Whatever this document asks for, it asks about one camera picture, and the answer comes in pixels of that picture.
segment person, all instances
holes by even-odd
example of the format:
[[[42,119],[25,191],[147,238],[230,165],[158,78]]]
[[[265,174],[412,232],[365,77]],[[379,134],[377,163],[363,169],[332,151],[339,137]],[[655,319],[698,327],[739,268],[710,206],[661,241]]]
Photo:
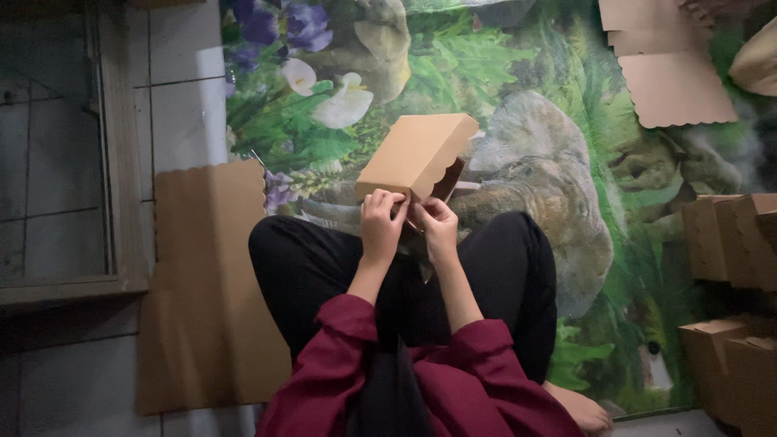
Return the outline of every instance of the person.
[[[401,203],[392,217],[392,208]],[[406,217],[435,274],[397,253]],[[375,190],[361,238],[287,216],[249,252],[293,371],[256,435],[549,435],[611,427],[595,402],[545,381],[556,339],[548,240],[508,212],[460,244],[439,199]]]

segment box lid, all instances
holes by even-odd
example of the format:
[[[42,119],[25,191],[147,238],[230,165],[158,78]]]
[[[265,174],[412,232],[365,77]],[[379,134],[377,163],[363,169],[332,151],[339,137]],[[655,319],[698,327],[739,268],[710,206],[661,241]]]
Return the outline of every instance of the box lid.
[[[467,114],[400,117],[361,171],[357,199],[375,188],[411,194],[416,200],[428,198],[478,127]]]

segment hand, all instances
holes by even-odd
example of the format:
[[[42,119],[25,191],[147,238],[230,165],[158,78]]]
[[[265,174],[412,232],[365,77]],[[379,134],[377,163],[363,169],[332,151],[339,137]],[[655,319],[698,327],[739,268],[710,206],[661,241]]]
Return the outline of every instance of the hand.
[[[413,212],[423,225],[423,235],[427,239],[429,261],[440,267],[458,260],[456,243],[458,240],[458,217],[438,198],[428,198],[415,204]]]
[[[396,202],[404,201],[394,219],[391,219],[391,209]],[[390,193],[377,189],[364,197],[361,204],[361,242],[364,245],[362,260],[375,267],[389,269],[402,224],[407,216],[410,198],[402,193]]]

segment white calla lily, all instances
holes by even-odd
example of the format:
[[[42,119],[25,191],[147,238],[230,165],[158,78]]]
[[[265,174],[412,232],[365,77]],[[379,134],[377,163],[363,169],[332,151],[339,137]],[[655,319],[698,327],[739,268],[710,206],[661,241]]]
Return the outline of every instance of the white calla lily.
[[[315,85],[315,72],[313,67],[307,65],[304,61],[299,59],[289,59],[284,63],[280,72],[286,78],[291,89],[296,91],[301,96],[312,96],[313,91],[310,90]]]
[[[319,103],[311,117],[332,129],[351,126],[367,113],[374,95],[361,86],[361,76],[348,73],[343,76],[343,88],[337,94]]]

